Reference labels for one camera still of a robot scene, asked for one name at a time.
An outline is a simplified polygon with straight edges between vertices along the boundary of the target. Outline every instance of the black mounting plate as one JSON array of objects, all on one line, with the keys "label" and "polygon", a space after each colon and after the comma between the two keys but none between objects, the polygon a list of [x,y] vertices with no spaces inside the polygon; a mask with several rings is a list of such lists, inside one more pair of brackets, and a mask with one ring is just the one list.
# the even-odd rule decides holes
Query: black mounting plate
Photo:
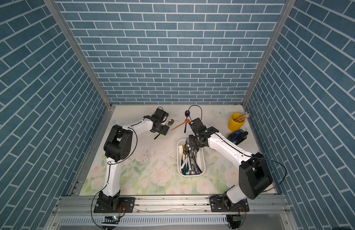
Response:
[{"label": "black mounting plate", "polygon": [[222,195],[214,195],[210,197],[211,204],[211,212],[239,212],[240,210],[243,212],[249,211],[248,201],[246,199],[240,200],[237,204],[239,204],[243,209],[240,208],[239,205],[235,204],[235,208],[231,208],[231,210],[227,210],[225,205],[222,202]]},{"label": "black mounting plate", "polygon": [[[119,204],[125,204],[125,213],[132,213],[133,208],[134,208],[134,202],[135,202],[135,197],[120,197],[119,198]],[[108,207],[104,206],[103,203],[100,200],[97,200],[97,203],[94,207],[94,213],[116,213],[119,212],[120,210],[117,209],[111,210]]]}]

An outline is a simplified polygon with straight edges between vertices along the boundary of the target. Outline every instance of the metal vent grille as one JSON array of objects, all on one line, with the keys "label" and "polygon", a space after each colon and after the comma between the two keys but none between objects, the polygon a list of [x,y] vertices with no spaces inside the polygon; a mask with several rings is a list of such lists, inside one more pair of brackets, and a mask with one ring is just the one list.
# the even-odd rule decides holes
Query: metal vent grille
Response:
[{"label": "metal vent grille", "polygon": [[[97,224],[101,224],[102,221],[105,219],[103,216],[94,216],[94,222]],[[63,216],[60,220],[60,225],[63,226],[88,226],[94,225],[91,216],[84,217],[84,216]]]},{"label": "metal vent grille", "polygon": [[[226,215],[221,214],[202,214],[202,215],[138,215],[124,216],[118,224],[108,224],[110,220],[105,216],[94,217],[94,221],[104,226],[162,226],[175,224],[227,224]],[[63,216],[60,221],[62,226],[90,226],[94,225],[92,218],[84,216]]]}]

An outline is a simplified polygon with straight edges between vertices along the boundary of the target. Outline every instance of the orange spoon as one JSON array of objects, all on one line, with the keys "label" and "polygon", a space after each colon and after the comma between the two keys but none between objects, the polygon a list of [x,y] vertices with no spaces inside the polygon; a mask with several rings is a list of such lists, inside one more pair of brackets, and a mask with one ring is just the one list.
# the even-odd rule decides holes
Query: orange spoon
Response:
[{"label": "orange spoon", "polygon": [[187,123],[189,123],[190,122],[190,120],[189,119],[186,119],[183,123],[181,123],[180,125],[178,125],[178,126],[176,126],[175,128],[177,128],[177,127],[179,127],[179,126],[181,126],[181,125],[183,125],[183,124],[187,124]]}]

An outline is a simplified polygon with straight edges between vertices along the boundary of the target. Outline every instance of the purple spoon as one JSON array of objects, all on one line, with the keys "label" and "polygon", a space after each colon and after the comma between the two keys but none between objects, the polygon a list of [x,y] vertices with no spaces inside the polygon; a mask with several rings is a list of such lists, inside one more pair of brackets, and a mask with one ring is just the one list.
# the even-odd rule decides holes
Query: purple spoon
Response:
[{"label": "purple spoon", "polygon": [[190,115],[189,110],[185,111],[185,116],[186,116],[187,119],[188,119],[189,115]]}]

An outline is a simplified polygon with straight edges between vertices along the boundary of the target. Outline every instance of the spoon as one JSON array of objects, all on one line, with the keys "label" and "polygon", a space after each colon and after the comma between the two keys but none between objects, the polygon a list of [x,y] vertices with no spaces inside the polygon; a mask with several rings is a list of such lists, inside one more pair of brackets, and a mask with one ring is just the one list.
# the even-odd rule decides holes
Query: spoon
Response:
[{"label": "spoon", "polygon": [[171,119],[169,120],[169,122],[167,123],[167,126],[171,126],[172,124],[174,123],[174,119]]},{"label": "spoon", "polygon": [[187,123],[189,123],[190,122],[190,120],[189,119],[186,119],[183,123],[181,123],[180,125],[178,125],[178,126],[176,126],[175,128],[177,128],[177,127],[179,127],[179,126],[182,126],[183,124],[187,124]]},{"label": "spoon", "polygon": [[189,115],[190,115],[189,110],[185,111],[185,116],[186,116],[186,119],[188,119]]}]

